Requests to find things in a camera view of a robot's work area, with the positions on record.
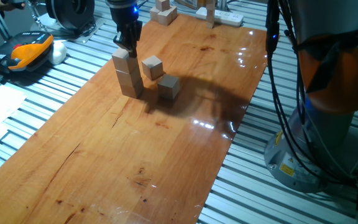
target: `yellow warning label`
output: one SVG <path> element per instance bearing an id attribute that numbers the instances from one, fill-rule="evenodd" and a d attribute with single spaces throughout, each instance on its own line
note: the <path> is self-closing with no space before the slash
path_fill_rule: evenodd
<path id="1" fill-rule="evenodd" d="M 294 170 L 291 167 L 285 165 L 284 163 L 281 164 L 280 170 L 282 170 L 284 173 L 290 175 L 291 177 L 293 176 Z"/>
<path id="2" fill-rule="evenodd" d="M 276 143 L 275 145 L 278 144 L 278 142 L 280 141 L 281 135 L 283 134 L 283 131 L 281 130 L 279 133 L 276 134 Z"/>

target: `stacked wooden blocks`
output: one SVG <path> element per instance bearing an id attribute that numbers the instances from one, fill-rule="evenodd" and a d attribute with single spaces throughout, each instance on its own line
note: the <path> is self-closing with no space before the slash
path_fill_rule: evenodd
<path id="1" fill-rule="evenodd" d="M 151 80 L 162 77 L 158 83 L 158 94 L 166 99 L 173 100 L 179 92 L 179 78 L 164 75 L 162 61 L 156 56 L 151 56 L 142 62 L 143 73 Z"/>
<path id="2" fill-rule="evenodd" d="M 176 6 L 170 6 L 169 0 L 155 0 L 155 7 L 150 9 L 150 19 L 168 26 L 178 16 Z"/>
<path id="3" fill-rule="evenodd" d="M 206 27 L 212 29 L 215 21 L 215 0 L 206 0 Z"/>
<path id="4" fill-rule="evenodd" d="M 122 94 L 138 98 L 144 87 L 137 58 L 131 58 L 126 50 L 118 48 L 112 55 L 112 61 Z"/>

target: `wood grain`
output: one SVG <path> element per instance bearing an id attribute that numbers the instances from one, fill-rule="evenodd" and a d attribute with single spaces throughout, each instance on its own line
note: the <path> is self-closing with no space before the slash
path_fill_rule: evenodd
<path id="1" fill-rule="evenodd" d="M 179 15 L 138 59 L 180 77 L 121 95 L 110 60 L 1 168 L 0 223 L 194 223 L 265 70 L 265 32 Z"/>

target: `metal slotted surface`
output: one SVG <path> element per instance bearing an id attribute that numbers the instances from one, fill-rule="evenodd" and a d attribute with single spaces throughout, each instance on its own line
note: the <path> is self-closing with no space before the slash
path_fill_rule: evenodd
<path id="1" fill-rule="evenodd" d="M 150 20 L 147 2 L 139 20 Z M 241 1 L 229 4 L 232 12 L 244 15 L 243 26 L 265 29 L 266 4 Z M 195 16 L 195 11 L 180 13 Z M 0 140 L 0 166 L 74 95 L 117 49 L 112 42 L 116 25 L 104 1 L 96 0 L 95 16 L 106 23 L 85 44 L 64 42 L 68 58 L 61 65 L 43 65 L 31 77 L 20 77 L 6 85 L 23 91 L 27 99 L 5 121 L 9 133 Z M 296 87 L 296 58 L 286 38 L 281 38 L 273 56 L 273 71 L 287 116 L 293 111 Z M 21 85 L 24 81 L 35 82 Z M 358 127 L 358 112 L 352 122 Z M 337 196 L 303 194 L 284 187 L 266 169 L 263 151 L 280 129 L 274 112 L 267 71 L 255 91 L 233 144 L 212 186 L 198 223 L 354 223 L 356 191 L 343 188 Z"/>

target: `power strip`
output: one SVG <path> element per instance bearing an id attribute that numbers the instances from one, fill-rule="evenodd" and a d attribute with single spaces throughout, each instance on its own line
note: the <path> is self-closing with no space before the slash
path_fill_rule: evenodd
<path id="1" fill-rule="evenodd" d="M 202 19 L 202 20 L 206 19 L 206 8 L 205 7 L 201 7 L 196 12 L 196 18 Z M 241 26 L 243 18 L 244 18 L 244 16 L 242 16 L 242 15 L 238 15 L 238 14 L 231 13 L 231 12 L 215 10 L 215 22 L 216 23 L 220 23 L 220 24 L 224 24 L 224 25 L 228 25 L 228 26 L 239 27 L 239 26 Z"/>

